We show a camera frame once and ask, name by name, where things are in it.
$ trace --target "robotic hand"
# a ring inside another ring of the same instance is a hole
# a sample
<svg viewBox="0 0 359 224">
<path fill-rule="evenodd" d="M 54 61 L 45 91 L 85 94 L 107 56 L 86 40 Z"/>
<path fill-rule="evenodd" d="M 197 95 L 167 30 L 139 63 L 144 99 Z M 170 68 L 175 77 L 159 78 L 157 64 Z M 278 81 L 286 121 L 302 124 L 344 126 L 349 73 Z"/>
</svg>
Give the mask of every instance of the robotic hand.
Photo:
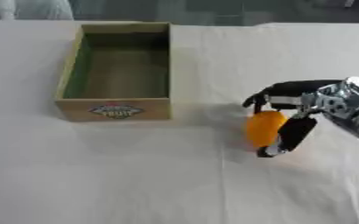
<svg viewBox="0 0 359 224">
<path fill-rule="evenodd" d="M 311 117 L 314 114 L 323 114 L 359 138 L 359 77 L 277 83 L 249 97 L 243 106 L 254 104 L 254 113 L 258 114 L 267 102 L 278 111 L 297 109 L 298 112 L 278 129 L 273 144 L 258 149 L 261 158 L 293 151 L 317 124 Z"/>
</svg>

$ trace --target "white background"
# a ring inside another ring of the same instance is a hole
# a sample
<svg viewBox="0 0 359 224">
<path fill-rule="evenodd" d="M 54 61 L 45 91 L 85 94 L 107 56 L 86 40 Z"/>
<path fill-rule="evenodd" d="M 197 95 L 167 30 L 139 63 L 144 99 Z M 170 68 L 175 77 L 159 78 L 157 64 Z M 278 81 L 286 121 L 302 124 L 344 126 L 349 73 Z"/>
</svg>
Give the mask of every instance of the white background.
<svg viewBox="0 0 359 224">
<path fill-rule="evenodd" d="M 241 102 L 359 76 L 359 24 L 172 29 L 169 122 L 72 123 L 53 105 L 77 24 L 0 22 L 0 224 L 359 223 L 359 140 L 320 117 L 293 153 L 247 152 Z"/>
</svg>

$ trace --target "open box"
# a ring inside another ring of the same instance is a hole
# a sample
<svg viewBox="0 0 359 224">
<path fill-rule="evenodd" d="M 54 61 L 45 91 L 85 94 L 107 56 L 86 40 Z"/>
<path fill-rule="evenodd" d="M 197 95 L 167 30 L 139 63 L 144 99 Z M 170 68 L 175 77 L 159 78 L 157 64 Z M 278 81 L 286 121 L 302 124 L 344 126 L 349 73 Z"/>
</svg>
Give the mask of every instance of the open box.
<svg viewBox="0 0 359 224">
<path fill-rule="evenodd" d="M 55 101 L 72 121 L 170 118 L 170 25 L 82 25 Z"/>
</svg>

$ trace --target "box label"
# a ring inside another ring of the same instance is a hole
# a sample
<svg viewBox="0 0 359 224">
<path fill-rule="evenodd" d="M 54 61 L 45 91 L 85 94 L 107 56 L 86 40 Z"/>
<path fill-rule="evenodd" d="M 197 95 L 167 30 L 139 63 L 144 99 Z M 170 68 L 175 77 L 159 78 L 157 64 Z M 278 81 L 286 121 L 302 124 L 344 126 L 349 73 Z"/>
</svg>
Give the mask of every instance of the box label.
<svg viewBox="0 0 359 224">
<path fill-rule="evenodd" d="M 102 105 L 97 108 L 92 108 L 89 110 L 89 112 L 106 116 L 111 119 L 125 119 L 143 113 L 144 110 L 141 108 L 134 108 L 132 106 L 127 106 L 127 105 L 108 103 L 106 105 Z"/>
</svg>

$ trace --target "orange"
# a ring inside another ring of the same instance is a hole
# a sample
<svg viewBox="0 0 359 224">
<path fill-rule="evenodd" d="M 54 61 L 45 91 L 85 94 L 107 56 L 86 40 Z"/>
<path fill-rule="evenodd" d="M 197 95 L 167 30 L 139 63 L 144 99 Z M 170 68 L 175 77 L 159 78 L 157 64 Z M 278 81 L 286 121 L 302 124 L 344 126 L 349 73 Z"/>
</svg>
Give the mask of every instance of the orange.
<svg viewBox="0 0 359 224">
<path fill-rule="evenodd" d="M 253 115 L 245 123 L 246 138 L 256 148 L 274 143 L 278 130 L 287 121 L 278 111 L 263 111 Z"/>
</svg>

